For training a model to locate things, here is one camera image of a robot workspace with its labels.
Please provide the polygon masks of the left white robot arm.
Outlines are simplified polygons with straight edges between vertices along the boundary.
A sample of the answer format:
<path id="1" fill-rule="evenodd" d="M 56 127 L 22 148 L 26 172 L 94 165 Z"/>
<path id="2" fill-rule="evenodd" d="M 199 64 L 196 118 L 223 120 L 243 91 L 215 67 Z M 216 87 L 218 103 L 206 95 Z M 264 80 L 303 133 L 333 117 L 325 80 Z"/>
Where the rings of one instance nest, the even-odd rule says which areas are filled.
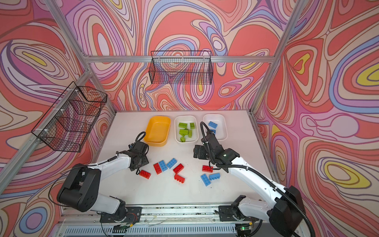
<path id="1" fill-rule="evenodd" d="M 100 183 L 122 170 L 139 171 L 149 163 L 148 151 L 148 144 L 136 141 L 127 151 L 118 152 L 103 162 L 74 166 L 57 194 L 57 201 L 80 212 L 96 211 L 116 222 L 123 221 L 127 216 L 125 201 L 101 194 Z"/>

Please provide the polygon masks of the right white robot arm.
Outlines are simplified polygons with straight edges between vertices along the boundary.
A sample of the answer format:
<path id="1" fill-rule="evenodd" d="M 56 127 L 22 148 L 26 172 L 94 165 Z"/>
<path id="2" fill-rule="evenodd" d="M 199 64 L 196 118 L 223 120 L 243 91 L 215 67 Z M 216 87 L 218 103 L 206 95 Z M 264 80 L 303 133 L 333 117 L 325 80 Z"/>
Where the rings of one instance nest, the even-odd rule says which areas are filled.
<path id="1" fill-rule="evenodd" d="M 233 149 L 224 149 L 212 132 L 201 139 L 207 159 L 217 169 L 239 178 L 252 188 L 262 201 L 240 195 L 232 204 L 238 219 L 253 217 L 269 222 L 283 237 L 296 236 L 296 229 L 305 222 L 310 236 L 316 235 L 307 217 L 302 196 L 297 188 L 280 185 L 267 178 L 244 160 Z"/>

